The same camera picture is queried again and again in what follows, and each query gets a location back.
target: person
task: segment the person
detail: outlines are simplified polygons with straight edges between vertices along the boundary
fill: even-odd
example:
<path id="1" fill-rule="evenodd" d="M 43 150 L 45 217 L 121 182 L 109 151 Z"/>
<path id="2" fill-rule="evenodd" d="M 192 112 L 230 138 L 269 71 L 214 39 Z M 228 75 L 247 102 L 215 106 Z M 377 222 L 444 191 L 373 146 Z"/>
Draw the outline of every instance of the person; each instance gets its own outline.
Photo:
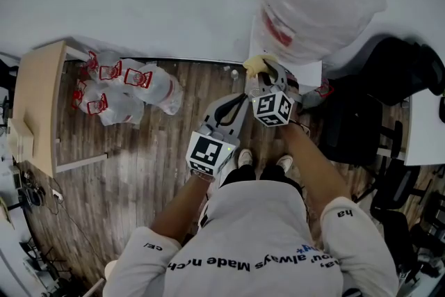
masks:
<path id="1" fill-rule="evenodd" d="M 195 172 L 150 229 L 133 232 L 104 296 L 395 296 L 394 261 L 343 177 L 300 125 L 280 131 L 291 155 L 256 180 L 252 153 L 243 150 L 181 247 L 211 181 Z M 285 176 L 293 160 L 324 250 L 314 247 L 302 189 Z"/>

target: yellow object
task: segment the yellow object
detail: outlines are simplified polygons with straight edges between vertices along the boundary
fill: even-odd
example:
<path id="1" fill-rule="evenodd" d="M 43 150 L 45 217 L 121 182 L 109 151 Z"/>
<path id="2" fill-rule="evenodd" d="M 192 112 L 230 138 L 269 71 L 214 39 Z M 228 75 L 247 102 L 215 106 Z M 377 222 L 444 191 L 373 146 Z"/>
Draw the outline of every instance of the yellow object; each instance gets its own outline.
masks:
<path id="1" fill-rule="evenodd" d="M 249 79 L 255 77 L 260 72 L 272 74 L 264 63 L 263 58 L 265 60 L 278 62 L 272 55 L 256 55 L 249 58 L 243 63 L 243 67 L 246 69 Z"/>

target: table top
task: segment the table top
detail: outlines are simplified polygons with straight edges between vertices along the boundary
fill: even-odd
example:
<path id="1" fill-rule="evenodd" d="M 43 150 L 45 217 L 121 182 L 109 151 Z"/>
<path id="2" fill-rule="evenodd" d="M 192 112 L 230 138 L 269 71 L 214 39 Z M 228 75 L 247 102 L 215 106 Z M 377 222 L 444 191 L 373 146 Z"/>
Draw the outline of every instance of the table top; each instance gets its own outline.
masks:
<path id="1" fill-rule="evenodd" d="M 56 114 L 65 61 L 65 41 L 31 51 L 22 57 L 13 118 L 23 120 L 34 135 L 29 162 L 50 177 L 56 175 Z"/>

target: shoe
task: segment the shoe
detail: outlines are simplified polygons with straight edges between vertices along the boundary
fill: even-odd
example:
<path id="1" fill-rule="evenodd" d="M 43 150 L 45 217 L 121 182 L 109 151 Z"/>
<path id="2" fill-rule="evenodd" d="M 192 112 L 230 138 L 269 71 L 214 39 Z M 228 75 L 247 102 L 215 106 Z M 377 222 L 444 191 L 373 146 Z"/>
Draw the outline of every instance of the shoe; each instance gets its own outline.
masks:
<path id="1" fill-rule="evenodd" d="M 284 173 L 289 171 L 292 166 L 292 156 L 291 155 L 284 155 L 281 159 L 277 161 L 277 166 L 281 167 L 284 170 Z"/>
<path id="2" fill-rule="evenodd" d="M 253 156 L 249 149 L 242 149 L 238 157 L 238 168 L 244 165 L 252 165 Z"/>

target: black pants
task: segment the black pants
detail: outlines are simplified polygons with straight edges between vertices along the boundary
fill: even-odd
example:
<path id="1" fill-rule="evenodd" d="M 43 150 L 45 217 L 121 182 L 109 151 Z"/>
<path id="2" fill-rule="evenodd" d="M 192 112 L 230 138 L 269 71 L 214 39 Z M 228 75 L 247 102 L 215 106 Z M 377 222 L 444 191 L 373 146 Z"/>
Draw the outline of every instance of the black pants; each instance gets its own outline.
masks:
<path id="1" fill-rule="evenodd" d="M 234 182 L 241 181 L 255 181 L 257 178 L 255 176 L 255 170 L 251 165 L 244 165 L 240 168 L 233 170 L 225 179 L 224 183 L 221 187 L 226 186 L 227 184 L 231 184 Z M 300 185 L 293 181 L 292 179 L 286 177 L 284 175 L 283 167 L 281 166 L 267 166 L 264 168 L 263 173 L 261 174 L 260 180 L 266 181 L 277 181 L 290 184 L 295 187 L 299 194 L 303 196 Z"/>

